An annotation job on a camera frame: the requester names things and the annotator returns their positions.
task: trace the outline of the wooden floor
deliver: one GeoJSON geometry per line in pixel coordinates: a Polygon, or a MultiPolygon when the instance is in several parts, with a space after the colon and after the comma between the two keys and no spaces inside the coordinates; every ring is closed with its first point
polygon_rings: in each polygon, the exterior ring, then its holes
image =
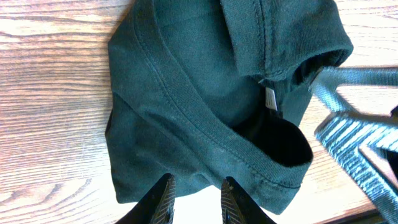
{"type": "MultiPolygon", "coordinates": [[[[106,43],[131,0],[0,0],[0,223],[113,223],[118,205],[104,129],[112,107],[106,43]]],[[[354,43],[345,67],[398,67],[398,1],[337,1],[354,43]]],[[[398,90],[339,89],[388,114],[398,90]]],[[[314,97],[300,128],[314,151],[278,223],[323,223],[373,210],[313,136],[329,114],[314,97]]],[[[175,223],[221,223],[214,187],[176,201],[175,223]],[[193,203],[207,203],[197,214],[193,203]]]]}

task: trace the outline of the wooden surface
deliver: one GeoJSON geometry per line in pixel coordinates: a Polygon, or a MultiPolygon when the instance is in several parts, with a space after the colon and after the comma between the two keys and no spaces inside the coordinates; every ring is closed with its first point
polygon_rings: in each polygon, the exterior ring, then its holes
{"type": "MultiPolygon", "coordinates": [[[[0,0],[0,223],[112,223],[118,205],[104,129],[112,107],[106,43],[130,0],[0,0]]],[[[398,67],[398,1],[337,1],[354,43],[346,67],[398,67]]],[[[339,89],[388,114],[398,90],[339,89]]],[[[314,162],[278,223],[322,223],[372,210],[313,136],[328,110],[314,97],[300,128],[314,162]]],[[[175,223],[220,223],[219,191],[178,198],[175,223]],[[207,203],[193,213],[189,204],[207,203]]]]}

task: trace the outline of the dark green fabric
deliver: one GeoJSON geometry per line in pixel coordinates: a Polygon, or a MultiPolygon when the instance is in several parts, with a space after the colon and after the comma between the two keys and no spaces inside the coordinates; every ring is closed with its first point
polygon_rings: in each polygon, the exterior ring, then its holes
{"type": "Polygon", "coordinates": [[[352,49],[329,0],[137,0],[109,41],[118,202],[138,201],[166,172],[177,196],[232,176],[281,213],[312,161],[297,127],[308,86],[352,49]],[[284,119],[265,107],[265,86],[284,119]]]}

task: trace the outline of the care label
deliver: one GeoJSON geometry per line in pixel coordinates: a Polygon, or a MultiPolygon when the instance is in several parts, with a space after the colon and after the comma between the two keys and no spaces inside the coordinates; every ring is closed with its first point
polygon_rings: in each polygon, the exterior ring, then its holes
{"type": "Polygon", "coordinates": [[[275,91],[266,87],[266,107],[278,111],[276,106],[275,91]]]}

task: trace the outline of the white label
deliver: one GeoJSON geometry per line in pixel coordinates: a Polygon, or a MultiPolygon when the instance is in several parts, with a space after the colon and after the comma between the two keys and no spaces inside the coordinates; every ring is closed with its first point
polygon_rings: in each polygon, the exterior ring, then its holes
{"type": "Polygon", "coordinates": [[[276,107],[275,91],[266,87],[266,107],[278,111],[276,107]]]}

